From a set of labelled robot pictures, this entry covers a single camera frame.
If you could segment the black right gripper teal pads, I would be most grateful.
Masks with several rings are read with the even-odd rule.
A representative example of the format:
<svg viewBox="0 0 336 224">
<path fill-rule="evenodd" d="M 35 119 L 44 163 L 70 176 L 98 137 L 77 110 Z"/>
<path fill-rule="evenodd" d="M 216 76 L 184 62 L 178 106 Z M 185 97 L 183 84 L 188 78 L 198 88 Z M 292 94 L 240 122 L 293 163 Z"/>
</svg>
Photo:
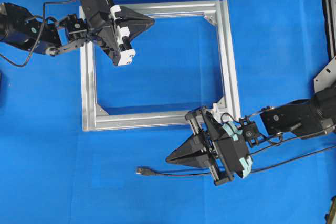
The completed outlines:
<svg viewBox="0 0 336 224">
<path fill-rule="evenodd" d="M 193 135 L 165 159 L 167 163 L 208 168 L 216 186 L 233 181 L 235 174 L 245 178 L 251 173 L 253 159 L 234 123 L 218 123 L 205 107 L 189 111 L 185 119 Z"/>
</svg>

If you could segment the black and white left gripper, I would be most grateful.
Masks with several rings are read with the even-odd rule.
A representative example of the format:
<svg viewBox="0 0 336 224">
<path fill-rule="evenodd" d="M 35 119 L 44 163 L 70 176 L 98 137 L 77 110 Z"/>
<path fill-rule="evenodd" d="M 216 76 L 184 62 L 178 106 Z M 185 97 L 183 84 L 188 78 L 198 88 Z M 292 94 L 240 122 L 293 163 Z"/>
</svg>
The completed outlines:
<svg viewBox="0 0 336 224">
<path fill-rule="evenodd" d="M 89 40 L 98 45 L 115 66 L 131 64 L 135 50 L 125 48 L 124 43 L 118 41 L 117 27 L 111 17 L 108 1 L 80 0 L 80 2 L 88 25 Z M 154 25 L 154 19 L 147 15 L 123 5 L 120 5 L 120 9 L 121 27 L 128 27 L 129 41 Z"/>
</svg>

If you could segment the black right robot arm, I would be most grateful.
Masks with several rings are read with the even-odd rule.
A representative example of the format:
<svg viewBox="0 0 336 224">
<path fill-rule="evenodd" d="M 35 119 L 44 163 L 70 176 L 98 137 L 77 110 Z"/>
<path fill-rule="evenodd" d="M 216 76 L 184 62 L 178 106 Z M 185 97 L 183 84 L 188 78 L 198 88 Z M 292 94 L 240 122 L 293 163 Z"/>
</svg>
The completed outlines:
<svg viewBox="0 0 336 224">
<path fill-rule="evenodd" d="M 268 136 L 262 135 L 248 116 L 238 121 L 218 122 L 206 107 L 189 111 L 185 119 L 193 134 L 167 158 L 169 164 L 209 168 L 216 186 L 245 178 L 253 159 L 249 149 L 260 142 L 293 133 L 307 139 L 327 134 L 335 128 L 335 84 L 315 93 L 310 99 L 295 100 L 279 107 L 266 107 L 259 115 Z"/>
</svg>

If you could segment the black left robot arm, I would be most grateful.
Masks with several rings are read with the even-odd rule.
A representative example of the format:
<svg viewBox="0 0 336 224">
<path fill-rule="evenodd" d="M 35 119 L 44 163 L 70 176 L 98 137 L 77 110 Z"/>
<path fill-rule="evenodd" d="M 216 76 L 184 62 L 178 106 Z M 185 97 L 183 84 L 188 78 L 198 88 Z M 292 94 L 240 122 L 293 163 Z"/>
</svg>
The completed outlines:
<svg viewBox="0 0 336 224">
<path fill-rule="evenodd" d="M 52 57 L 92 42 L 115 66 L 128 65 L 136 55 L 131 42 L 154 25 L 155 20 L 114 0 L 79 0 L 84 18 L 63 19 L 32 15 L 13 3 L 1 3 L 1 42 Z"/>
</svg>

